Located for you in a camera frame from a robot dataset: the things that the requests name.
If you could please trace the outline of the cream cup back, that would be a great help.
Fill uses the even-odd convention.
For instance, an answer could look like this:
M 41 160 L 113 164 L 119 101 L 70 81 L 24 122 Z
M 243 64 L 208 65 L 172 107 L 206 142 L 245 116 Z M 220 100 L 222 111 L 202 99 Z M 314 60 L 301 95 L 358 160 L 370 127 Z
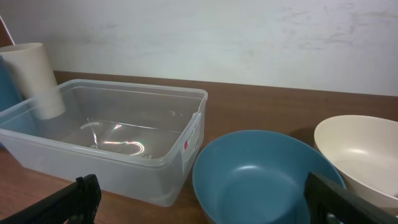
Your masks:
M 1 56 L 15 76 L 22 95 L 32 99 L 36 117 L 52 119 L 65 112 L 62 95 L 42 43 L 2 47 Z

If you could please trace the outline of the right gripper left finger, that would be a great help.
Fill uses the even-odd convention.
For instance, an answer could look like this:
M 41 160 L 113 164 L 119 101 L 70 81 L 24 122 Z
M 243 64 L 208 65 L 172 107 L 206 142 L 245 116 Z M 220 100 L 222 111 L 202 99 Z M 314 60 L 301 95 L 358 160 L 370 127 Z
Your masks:
M 94 224 L 101 200 L 97 177 L 89 174 L 41 201 L 1 220 L 1 224 Z

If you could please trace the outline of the blue cup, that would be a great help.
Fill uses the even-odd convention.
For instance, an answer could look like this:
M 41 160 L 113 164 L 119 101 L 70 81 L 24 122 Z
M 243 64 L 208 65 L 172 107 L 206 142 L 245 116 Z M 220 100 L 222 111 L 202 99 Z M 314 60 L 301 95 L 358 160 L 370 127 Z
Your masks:
M 0 110 L 4 111 L 23 101 L 18 86 L 14 81 L 13 74 L 7 66 L 7 63 L 1 56 L 0 67 Z

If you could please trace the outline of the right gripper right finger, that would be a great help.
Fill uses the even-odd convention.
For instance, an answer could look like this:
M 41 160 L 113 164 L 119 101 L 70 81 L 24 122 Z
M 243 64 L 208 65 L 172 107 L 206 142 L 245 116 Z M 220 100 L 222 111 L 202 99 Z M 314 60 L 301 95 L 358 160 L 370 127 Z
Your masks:
M 304 196 L 311 224 L 397 224 L 395 216 L 313 172 L 307 175 Z

